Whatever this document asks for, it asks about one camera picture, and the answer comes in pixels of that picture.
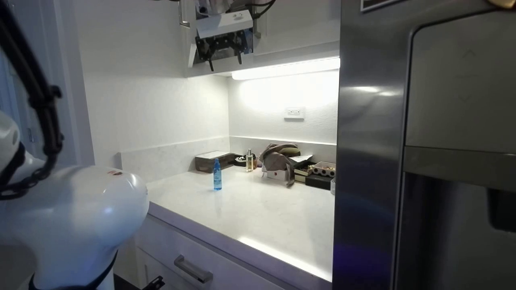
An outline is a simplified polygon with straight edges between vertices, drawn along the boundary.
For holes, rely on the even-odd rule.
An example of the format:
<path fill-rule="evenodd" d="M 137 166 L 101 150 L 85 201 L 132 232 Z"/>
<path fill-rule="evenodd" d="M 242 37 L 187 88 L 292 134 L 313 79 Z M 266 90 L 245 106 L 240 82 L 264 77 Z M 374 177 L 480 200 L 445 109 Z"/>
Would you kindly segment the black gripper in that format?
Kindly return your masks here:
<path fill-rule="evenodd" d="M 253 51 L 255 19 L 248 0 L 197 0 L 195 61 L 213 69 L 214 59 Z"/>

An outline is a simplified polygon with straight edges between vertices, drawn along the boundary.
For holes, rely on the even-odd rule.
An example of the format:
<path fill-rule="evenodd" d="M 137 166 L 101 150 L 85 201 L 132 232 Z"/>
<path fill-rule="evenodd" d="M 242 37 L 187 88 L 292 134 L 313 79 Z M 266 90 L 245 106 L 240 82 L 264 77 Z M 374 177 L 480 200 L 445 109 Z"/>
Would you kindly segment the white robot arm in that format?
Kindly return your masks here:
<path fill-rule="evenodd" d="M 58 167 L 64 145 L 51 85 L 14 13 L 0 1 L 0 45 L 16 71 L 43 137 L 40 158 L 26 150 L 16 121 L 0 113 L 0 229 L 35 258 L 16 290 L 116 290 L 122 243 L 143 224 L 150 200 L 142 177 L 106 166 Z"/>

